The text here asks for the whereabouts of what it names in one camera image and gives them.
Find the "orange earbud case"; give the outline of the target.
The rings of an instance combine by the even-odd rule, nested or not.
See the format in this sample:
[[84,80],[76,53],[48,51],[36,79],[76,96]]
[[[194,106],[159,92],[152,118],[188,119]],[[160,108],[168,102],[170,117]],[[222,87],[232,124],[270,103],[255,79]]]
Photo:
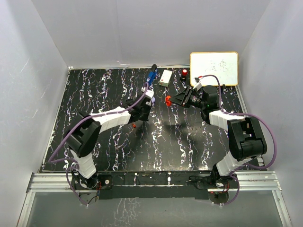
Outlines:
[[166,106],[171,106],[172,102],[170,101],[171,96],[166,96],[165,97],[165,104]]

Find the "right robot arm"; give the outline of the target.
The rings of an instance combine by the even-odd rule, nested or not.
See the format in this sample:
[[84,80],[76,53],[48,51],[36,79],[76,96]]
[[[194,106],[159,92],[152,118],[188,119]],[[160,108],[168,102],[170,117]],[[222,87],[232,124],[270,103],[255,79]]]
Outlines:
[[184,108],[199,108],[205,123],[228,133],[228,153],[213,166],[209,176],[191,176],[189,180],[195,185],[208,184],[221,188],[232,180],[235,169],[267,152],[258,119],[224,113],[219,107],[219,94],[220,90],[214,86],[188,86],[175,96],[165,98],[167,106],[176,104]]

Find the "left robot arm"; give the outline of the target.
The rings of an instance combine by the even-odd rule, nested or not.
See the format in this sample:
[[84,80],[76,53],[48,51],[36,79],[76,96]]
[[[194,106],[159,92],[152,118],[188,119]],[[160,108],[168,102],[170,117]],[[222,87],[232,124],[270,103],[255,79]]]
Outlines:
[[81,183],[88,189],[98,183],[97,170],[93,162],[92,151],[97,143],[99,134],[111,128],[134,123],[138,120],[148,121],[149,113],[154,101],[144,97],[134,107],[135,101],[128,99],[125,105],[103,112],[102,116],[92,113],[91,118],[81,123],[67,138],[66,144],[77,162],[77,172]]

